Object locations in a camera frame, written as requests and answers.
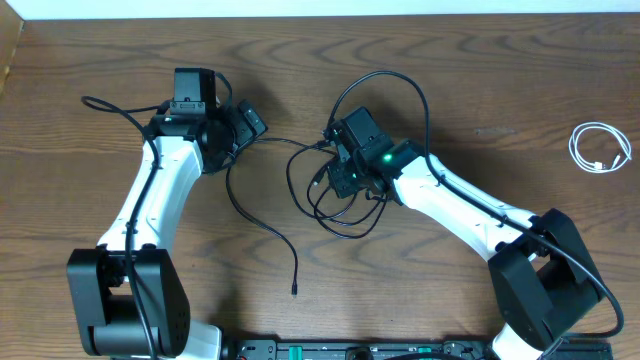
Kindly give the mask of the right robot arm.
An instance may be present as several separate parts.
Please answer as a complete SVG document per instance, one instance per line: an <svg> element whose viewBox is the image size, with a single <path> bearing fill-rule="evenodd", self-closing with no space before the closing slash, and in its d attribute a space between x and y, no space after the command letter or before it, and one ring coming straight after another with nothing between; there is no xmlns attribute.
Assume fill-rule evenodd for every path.
<svg viewBox="0 0 640 360"><path fill-rule="evenodd" d="M417 143L399 143L360 107L323 135L336 195L389 196L456 235L486 261L505 324L490 348L499 359L540 359L605 296L602 278L573 221L506 204L447 169Z"/></svg>

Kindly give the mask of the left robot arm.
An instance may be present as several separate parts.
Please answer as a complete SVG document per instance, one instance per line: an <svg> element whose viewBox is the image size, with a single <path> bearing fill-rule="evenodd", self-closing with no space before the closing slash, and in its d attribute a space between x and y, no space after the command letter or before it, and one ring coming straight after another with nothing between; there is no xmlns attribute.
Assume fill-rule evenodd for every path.
<svg viewBox="0 0 640 360"><path fill-rule="evenodd" d="M97 245L74 250L66 271L84 351L111 359L218 359L222 331L192 319L173 265L177 227L202 175L231 168L267 126L251 104L219 101L225 77L178 68L174 96L157 107L139 171Z"/></svg>

